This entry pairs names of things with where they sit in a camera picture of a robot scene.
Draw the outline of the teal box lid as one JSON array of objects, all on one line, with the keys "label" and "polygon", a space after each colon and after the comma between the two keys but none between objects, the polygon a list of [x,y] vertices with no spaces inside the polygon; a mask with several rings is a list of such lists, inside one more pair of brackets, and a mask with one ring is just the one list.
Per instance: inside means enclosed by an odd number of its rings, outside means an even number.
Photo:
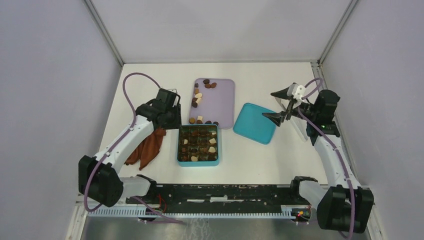
[{"label": "teal box lid", "polygon": [[233,132],[257,143],[269,144],[277,126],[262,113],[275,112],[253,103],[245,103],[233,125]]}]

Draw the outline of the teal chocolate box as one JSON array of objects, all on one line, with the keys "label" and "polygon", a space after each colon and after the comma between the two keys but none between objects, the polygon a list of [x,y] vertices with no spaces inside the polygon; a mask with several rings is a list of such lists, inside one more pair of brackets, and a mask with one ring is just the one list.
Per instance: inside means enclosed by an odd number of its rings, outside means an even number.
[{"label": "teal chocolate box", "polygon": [[[211,132],[217,132],[217,136],[211,136]],[[210,144],[209,140],[215,138],[217,143]],[[220,163],[219,128],[216,124],[183,125],[178,130],[178,142],[176,161],[181,167],[215,167]],[[215,153],[209,153],[210,147],[216,149]],[[191,161],[196,156],[198,161]]]}]

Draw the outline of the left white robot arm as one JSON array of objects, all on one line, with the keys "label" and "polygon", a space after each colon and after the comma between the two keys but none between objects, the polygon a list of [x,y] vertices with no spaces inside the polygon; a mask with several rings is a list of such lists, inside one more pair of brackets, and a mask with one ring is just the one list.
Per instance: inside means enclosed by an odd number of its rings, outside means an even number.
[{"label": "left white robot arm", "polygon": [[180,95],[176,90],[160,88],[155,98],[133,109],[134,119],[103,150],[83,156],[78,163],[78,190],[87,208],[92,199],[112,207],[121,198],[139,197],[153,203],[157,190],[145,176],[119,177],[119,172],[134,150],[155,130],[174,130],[182,126]]}]

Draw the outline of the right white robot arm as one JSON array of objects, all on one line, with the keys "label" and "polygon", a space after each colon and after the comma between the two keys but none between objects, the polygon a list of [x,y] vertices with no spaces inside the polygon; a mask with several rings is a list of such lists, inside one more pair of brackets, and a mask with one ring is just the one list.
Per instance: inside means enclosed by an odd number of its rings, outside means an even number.
[{"label": "right white robot arm", "polygon": [[287,100],[281,112],[264,112],[276,126],[298,118],[306,121],[306,136],[322,162],[327,188],[313,177],[296,176],[291,181],[289,199],[295,204],[308,201],[316,211],[316,220],[323,230],[340,232],[345,238],[365,232],[374,205],[371,190],[361,186],[354,176],[342,148],[339,129],[334,121],[340,97],[332,90],[321,90],[314,103],[304,96],[305,87],[298,84],[271,96]]}]

